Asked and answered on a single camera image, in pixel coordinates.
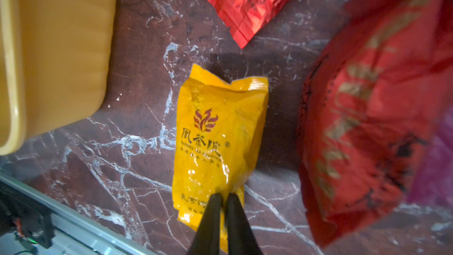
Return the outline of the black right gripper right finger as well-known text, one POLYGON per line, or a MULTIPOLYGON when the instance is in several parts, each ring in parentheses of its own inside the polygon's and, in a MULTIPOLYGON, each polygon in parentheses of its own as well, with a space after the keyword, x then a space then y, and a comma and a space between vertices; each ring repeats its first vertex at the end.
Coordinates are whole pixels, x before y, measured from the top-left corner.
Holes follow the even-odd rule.
POLYGON ((263 255, 237 194, 226 201, 226 228, 229 255, 263 255))

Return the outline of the pink tea bag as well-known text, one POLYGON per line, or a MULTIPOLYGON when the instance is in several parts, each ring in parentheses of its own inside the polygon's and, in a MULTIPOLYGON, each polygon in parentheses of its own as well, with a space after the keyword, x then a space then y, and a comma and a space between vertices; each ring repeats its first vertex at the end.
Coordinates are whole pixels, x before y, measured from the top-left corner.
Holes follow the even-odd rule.
POLYGON ((453 207, 453 109, 450 107, 431 139, 428 153, 407 202, 453 207))

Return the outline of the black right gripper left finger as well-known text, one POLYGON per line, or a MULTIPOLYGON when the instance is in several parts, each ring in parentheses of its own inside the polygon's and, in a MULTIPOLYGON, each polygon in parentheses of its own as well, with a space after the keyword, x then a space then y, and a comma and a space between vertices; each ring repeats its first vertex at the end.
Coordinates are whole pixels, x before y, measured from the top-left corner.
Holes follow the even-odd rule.
POLYGON ((221 209, 221 194, 212 194, 187 255, 219 255, 221 209))

